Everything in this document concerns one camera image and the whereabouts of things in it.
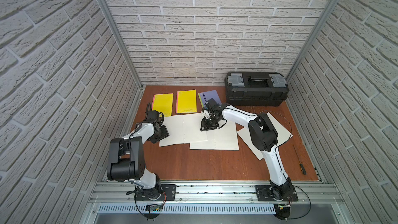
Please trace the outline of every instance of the screwdriver handle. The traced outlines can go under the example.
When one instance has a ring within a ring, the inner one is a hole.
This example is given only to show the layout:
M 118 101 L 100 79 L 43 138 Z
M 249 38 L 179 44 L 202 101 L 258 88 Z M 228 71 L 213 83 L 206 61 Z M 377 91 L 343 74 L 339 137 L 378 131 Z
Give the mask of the screwdriver handle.
M 301 168 L 301 172 L 306 175 L 307 172 L 305 171 L 304 165 L 302 163 L 300 163 L 300 168 Z

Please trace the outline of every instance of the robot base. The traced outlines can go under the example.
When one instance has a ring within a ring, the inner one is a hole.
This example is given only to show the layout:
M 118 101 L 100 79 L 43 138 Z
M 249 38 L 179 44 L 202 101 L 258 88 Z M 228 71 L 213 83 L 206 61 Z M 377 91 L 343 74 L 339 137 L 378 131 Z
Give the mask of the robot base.
M 278 186 L 270 181 L 269 185 L 256 185 L 257 200 L 259 202 L 272 201 L 291 201 L 299 200 L 296 189 L 292 185 L 290 177 L 287 178 L 285 184 Z
M 161 184 L 158 175 L 156 175 L 156 185 L 152 189 L 137 189 L 134 200 L 136 201 L 164 201 L 164 192 L 166 194 L 166 201 L 174 201 L 176 197 L 175 184 Z

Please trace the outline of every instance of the brick wallpaper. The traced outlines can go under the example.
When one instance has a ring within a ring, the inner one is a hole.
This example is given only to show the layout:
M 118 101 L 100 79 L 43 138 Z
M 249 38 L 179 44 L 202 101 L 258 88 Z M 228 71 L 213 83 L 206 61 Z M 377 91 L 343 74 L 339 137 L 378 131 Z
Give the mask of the brick wallpaper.
M 398 221 L 398 0 L 340 0 L 290 82 L 306 146 L 357 223 Z
M 0 223 L 76 223 L 137 87 L 96 0 L 0 0 Z
M 286 74 L 328 0 L 107 1 L 144 84 L 224 85 Z

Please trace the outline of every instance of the brown wooden surface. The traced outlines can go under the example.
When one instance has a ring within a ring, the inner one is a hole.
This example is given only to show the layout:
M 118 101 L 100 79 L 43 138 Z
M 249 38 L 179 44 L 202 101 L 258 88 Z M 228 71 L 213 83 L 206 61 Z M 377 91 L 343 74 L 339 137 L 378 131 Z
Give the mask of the brown wooden surface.
M 217 90 L 221 102 L 225 102 L 224 87 L 197 87 L 197 86 L 146 86 L 134 126 L 145 118 L 147 103 L 151 102 L 153 95 L 161 93 L 173 93 L 172 115 L 176 114 L 177 91 L 196 89 L 196 93 Z M 302 144 L 293 118 L 283 102 L 279 107 L 240 107 L 238 109 L 259 113 L 264 110 L 274 111 L 285 116 L 292 125 L 293 137 L 279 147 L 279 154 L 283 166 L 292 181 L 317 181 L 318 177 L 312 166 L 307 151 Z M 202 105 L 197 97 L 197 112 L 202 110 Z M 277 114 L 271 113 L 287 130 L 290 131 L 288 122 Z M 236 124 L 236 130 L 243 127 Z M 264 161 L 258 160 L 250 148 L 238 135 L 239 151 L 227 150 L 190 150 L 189 144 L 176 144 L 159 147 L 159 144 L 145 142 L 144 153 L 147 169 L 159 175 L 164 180 L 269 180 L 269 172 Z M 299 159 L 293 148 L 295 145 L 301 162 L 307 174 L 300 170 Z

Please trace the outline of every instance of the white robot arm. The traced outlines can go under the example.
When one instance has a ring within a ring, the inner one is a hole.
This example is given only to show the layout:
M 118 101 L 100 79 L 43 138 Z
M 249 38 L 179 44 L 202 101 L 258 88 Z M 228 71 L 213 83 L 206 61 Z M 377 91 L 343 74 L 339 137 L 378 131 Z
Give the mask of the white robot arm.
M 213 99 L 205 103 L 202 110 L 201 130 L 214 130 L 221 128 L 219 121 L 233 121 L 249 129 L 253 145 L 262 152 L 267 163 L 270 183 L 272 186 L 270 195 L 276 200 L 283 200 L 287 192 L 293 189 L 290 178 L 288 177 L 277 147 L 278 132 L 272 125 L 269 117 L 263 114 L 254 114 L 237 109 L 229 104 L 217 104 Z
M 205 103 L 201 131 L 220 127 L 218 122 L 233 121 L 249 129 L 253 145 L 262 152 L 270 175 L 271 187 L 267 194 L 281 201 L 294 191 L 292 182 L 283 168 L 277 147 L 278 133 L 266 114 L 253 114 L 239 110 L 229 104 L 217 104 L 214 99 Z M 107 176 L 110 180 L 129 181 L 143 191 L 161 192 L 159 177 L 145 168 L 142 144 L 146 140 L 156 143 L 169 136 L 163 117 L 157 111 L 147 111 L 147 117 L 128 135 L 113 139 L 109 147 Z

